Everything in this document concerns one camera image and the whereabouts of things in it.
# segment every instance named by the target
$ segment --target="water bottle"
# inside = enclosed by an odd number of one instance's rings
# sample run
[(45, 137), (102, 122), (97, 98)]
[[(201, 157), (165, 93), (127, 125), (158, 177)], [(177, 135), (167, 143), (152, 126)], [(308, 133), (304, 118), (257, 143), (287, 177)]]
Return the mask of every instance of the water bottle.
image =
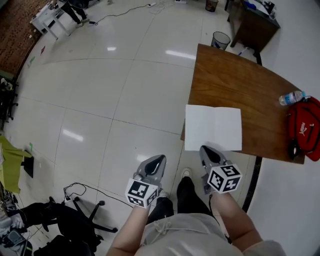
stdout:
[(304, 97), (306, 97), (306, 93), (304, 91), (296, 90), (280, 96), (279, 102), (282, 106), (291, 105), (293, 103), (301, 101)]

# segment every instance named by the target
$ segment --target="shoe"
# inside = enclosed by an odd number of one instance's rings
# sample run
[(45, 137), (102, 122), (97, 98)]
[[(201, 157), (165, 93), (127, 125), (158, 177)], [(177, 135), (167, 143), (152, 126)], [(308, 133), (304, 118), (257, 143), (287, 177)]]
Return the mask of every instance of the shoe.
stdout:
[(161, 191), (160, 193), (159, 193), (159, 198), (168, 198), (169, 197), (169, 194), (168, 194), (168, 192), (166, 192), (166, 191)]
[(85, 19), (82, 19), (82, 20), (81, 20), (81, 23), (87, 23), (87, 22), (89, 22), (89, 21), (90, 21), (90, 19), (85, 18)]
[(181, 180), (184, 177), (189, 177), (190, 179), (192, 179), (192, 170), (189, 167), (186, 167), (182, 170)]

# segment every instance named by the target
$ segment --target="yellow cloth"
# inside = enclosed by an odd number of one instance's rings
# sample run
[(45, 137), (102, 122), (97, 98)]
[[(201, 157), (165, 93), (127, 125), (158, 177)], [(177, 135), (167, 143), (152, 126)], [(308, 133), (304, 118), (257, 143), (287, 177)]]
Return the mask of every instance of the yellow cloth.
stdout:
[(6, 190), (20, 193), (18, 187), (20, 166), (24, 157), (31, 158), (32, 155), (12, 146), (4, 136), (0, 136), (0, 143), (4, 159), (4, 162), (0, 165), (0, 182)]

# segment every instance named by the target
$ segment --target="person's leg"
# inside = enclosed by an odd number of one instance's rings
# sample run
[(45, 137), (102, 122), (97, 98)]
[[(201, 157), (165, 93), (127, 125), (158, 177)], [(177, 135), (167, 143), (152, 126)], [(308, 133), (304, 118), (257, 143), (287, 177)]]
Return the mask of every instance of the person's leg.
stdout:
[(148, 225), (154, 221), (158, 221), (173, 215), (174, 215), (174, 205), (171, 202), (171, 200), (168, 198), (168, 194), (166, 194), (166, 196), (164, 197), (161, 197), (161, 194), (160, 194), (160, 196), (156, 200), (156, 206), (153, 209), (153, 211), (150, 213), (146, 224)]
[(71, 9), (71, 6), (66, 3), (64, 4), (61, 9), (70, 15), (70, 17), (77, 23), (77, 24), (81, 24), (80, 19), (78, 18), (78, 16), (75, 14), (75, 12)]
[(184, 176), (176, 190), (178, 214), (207, 214), (213, 216), (206, 204), (197, 196), (195, 185), (189, 176)]
[(79, 14), (83, 20), (86, 20), (86, 19), (87, 19), (87, 15), (86, 15), (86, 13), (85, 13), (85, 11), (84, 11), (83, 9), (74, 7), (74, 6), (72, 6), (72, 5), (71, 5), (71, 8), (74, 9), (75, 12), (76, 12), (77, 14)]

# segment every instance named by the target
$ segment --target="forearm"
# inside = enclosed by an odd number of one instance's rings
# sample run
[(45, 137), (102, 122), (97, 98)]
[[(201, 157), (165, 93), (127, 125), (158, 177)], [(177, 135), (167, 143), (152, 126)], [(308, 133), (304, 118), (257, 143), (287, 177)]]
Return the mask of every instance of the forearm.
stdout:
[(244, 251), (251, 245), (262, 241), (250, 217), (229, 193), (214, 193), (212, 200), (234, 246)]
[(141, 208), (135, 206), (121, 228), (113, 243), (107, 256), (113, 256), (119, 254), (117, 252), (123, 252), (122, 255), (134, 255), (140, 247), (140, 242), (145, 230), (145, 226), (148, 220), (149, 208)]

